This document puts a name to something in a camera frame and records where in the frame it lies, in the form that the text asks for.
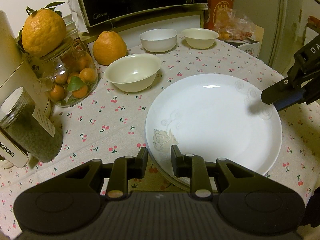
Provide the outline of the white floral plate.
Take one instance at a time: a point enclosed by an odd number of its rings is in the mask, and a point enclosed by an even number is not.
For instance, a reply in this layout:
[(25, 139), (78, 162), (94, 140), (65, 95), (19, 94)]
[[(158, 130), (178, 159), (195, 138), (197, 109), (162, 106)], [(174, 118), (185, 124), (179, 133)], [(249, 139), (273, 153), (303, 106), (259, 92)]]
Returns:
[(163, 90), (151, 104), (145, 137), (151, 159), (175, 182), (170, 148), (214, 162), (223, 157), (266, 174), (279, 155), (282, 126), (273, 105), (254, 85), (229, 75), (199, 74)]

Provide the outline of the large cream bowl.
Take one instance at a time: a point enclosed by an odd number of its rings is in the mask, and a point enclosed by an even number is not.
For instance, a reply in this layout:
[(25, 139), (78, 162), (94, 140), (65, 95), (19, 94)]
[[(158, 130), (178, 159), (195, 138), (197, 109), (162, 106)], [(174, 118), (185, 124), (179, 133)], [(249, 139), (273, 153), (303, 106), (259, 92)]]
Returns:
[(150, 54), (135, 54), (122, 57), (105, 70), (107, 81), (124, 92), (138, 92), (149, 87), (161, 68), (159, 57)]

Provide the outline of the small cream bowl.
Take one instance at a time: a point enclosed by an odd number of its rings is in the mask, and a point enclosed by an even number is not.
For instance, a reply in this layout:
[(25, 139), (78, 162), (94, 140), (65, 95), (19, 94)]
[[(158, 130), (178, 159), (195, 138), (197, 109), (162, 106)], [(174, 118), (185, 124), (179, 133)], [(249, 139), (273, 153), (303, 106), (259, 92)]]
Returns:
[(182, 35), (187, 44), (195, 49), (208, 49), (219, 36), (217, 32), (204, 28), (184, 29)]

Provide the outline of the white bowl with spout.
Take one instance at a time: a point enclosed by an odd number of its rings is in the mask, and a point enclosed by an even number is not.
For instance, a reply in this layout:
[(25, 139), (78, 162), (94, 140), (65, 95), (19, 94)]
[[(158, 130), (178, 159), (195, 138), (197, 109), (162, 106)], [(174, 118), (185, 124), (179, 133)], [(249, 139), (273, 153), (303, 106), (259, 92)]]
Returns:
[(174, 29), (152, 29), (139, 36), (142, 46), (152, 53), (171, 50), (177, 43), (177, 31)]

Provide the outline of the blue patterned porcelain plate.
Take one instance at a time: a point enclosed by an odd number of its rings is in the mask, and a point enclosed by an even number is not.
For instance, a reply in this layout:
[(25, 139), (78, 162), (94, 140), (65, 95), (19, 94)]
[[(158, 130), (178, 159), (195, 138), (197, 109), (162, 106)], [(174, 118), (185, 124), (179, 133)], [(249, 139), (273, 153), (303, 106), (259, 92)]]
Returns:
[(153, 161), (152, 166), (157, 168), (159, 174), (163, 177), (159, 188), (161, 191), (190, 191), (190, 179), (187, 177), (177, 178), (171, 164)]

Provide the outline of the cherry print tablecloth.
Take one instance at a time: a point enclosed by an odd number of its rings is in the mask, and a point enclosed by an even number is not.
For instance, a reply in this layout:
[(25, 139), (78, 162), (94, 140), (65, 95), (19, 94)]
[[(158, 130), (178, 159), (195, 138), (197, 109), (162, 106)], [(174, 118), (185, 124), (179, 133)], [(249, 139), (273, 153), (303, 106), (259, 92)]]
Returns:
[[(114, 161), (144, 146), (144, 122), (155, 97), (172, 83), (191, 75), (221, 73), (264, 89), (281, 75), (244, 51), (217, 41), (206, 50), (189, 48), (183, 38), (175, 50), (161, 54), (161, 72), (153, 85), (138, 93), (117, 90), (101, 78), (93, 94), (69, 108), (56, 107), (51, 120), (63, 133), (63, 147), (50, 163), (1, 170), (1, 237), (20, 234), (12, 211), (23, 191), (93, 158)], [(319, 176), (319, 105), (300, 104), (281, 111), (283, 143), (277, 162), (267, 173), (309, 200)]]

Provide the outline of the white Ganten cardboard box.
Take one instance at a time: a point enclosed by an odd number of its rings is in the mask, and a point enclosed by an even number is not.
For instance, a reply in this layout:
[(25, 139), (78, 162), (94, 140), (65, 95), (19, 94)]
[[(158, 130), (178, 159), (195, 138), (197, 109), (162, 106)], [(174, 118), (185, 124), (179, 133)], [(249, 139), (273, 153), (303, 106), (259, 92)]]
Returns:
[(256, 25), (254, 34), (251, 37), (247, 38), (246, 40), (244, 41), (230, 40), (226, 42), (228, 44), (235, 46), (236, 48), (239, 48), (240, 50), (243, 50), (249, 55), (257, 58), (260, 53), (263, 36), (264, 36), (264, 28)]

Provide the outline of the white refrigerator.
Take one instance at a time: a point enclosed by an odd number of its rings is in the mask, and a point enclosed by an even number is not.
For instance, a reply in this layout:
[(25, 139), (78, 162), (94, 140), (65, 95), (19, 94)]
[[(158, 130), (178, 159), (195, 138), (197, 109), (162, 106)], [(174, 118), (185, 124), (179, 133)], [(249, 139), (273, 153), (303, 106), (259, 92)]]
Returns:
[(234, 8), (264, 28), (258, 58), (282, 73), (295, 53), (303, 0), (235, 0)]

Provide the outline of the plastic bag of snacks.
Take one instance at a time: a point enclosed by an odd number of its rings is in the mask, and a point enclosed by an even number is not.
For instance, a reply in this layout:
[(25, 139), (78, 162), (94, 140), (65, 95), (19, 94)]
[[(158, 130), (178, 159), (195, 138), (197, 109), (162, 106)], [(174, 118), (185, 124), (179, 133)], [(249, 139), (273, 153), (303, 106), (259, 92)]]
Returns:
[(216, 11), (214, 31), (219, 34), (221, 40), (244, 41), (254, 34), (255, 25), (242, 11), (221, 8)]

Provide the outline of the glass jar of kumquats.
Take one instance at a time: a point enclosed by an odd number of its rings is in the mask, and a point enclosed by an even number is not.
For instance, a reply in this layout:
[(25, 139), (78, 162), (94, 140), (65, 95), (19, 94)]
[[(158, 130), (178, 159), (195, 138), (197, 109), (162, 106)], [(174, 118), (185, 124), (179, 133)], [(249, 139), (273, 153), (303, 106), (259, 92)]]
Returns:
[(90, 54), (70, 37), (41, 57), (41, 62), (44, 72), (35, 81), (34, 90), (46, 94), (57, 106), (79, 103), (97, 85), (98, 73)]

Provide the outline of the tea jar with metal lid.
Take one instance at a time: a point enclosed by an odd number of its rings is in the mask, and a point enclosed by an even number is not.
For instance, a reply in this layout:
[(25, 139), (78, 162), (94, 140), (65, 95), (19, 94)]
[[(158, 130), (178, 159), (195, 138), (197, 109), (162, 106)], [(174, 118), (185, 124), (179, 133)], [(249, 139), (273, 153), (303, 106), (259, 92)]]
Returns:
[(2, 103), (1, 128), (43, 163), (53, 160), (63, 143), (61, 133), (23, 87), (14, 90)]

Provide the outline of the orange citrus on table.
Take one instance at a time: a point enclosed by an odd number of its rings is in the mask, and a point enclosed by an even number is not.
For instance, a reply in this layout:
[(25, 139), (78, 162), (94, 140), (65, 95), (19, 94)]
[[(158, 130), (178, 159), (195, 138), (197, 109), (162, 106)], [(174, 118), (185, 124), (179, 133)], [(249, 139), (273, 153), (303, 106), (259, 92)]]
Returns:
[(93, 56), (101, 65), (108, 66), (126, 54), (126, 43), (114, 31), (103, 31), (93, 45)]

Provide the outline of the stack of white cups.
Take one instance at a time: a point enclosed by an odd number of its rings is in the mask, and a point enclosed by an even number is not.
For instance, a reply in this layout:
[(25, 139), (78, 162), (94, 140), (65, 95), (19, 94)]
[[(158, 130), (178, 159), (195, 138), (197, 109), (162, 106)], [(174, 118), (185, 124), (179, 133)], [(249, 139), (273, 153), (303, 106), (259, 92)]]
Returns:
[(69, 14), (67, 16), (64, 16), (62, 18), (66, 24), (66, 35), (70, 35), (71, 33), (73, 33), (74, 31), (77, 31), (77, 27), (76, 24), (72, 18), (72, 15)]

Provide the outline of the white Changhong air fryer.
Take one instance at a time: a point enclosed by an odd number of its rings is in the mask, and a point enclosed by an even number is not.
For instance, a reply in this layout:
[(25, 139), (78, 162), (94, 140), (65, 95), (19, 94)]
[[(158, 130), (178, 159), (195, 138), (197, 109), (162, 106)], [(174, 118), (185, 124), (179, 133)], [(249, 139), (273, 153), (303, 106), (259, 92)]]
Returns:
[(45, 94), (36, 94), (37, 80), (29, 63), (23, 59), (5, 12), (1, 11), (1, 102), (18, 87), (24, 87), (45, 116), (51, 112), (50, 100)]

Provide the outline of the large orange citrus on jar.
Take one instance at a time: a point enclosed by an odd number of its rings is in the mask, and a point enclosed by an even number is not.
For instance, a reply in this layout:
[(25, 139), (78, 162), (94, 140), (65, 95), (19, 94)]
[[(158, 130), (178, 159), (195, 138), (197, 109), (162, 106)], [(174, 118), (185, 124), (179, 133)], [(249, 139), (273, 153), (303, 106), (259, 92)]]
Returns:
[(26, 8), (28, 18), (17, 38), (18, 48), (32, 56), (41, 58), (57, 48), (66, 36), (66, 24), (56, 11), (63, 2), (53, 2), (44, 8)]

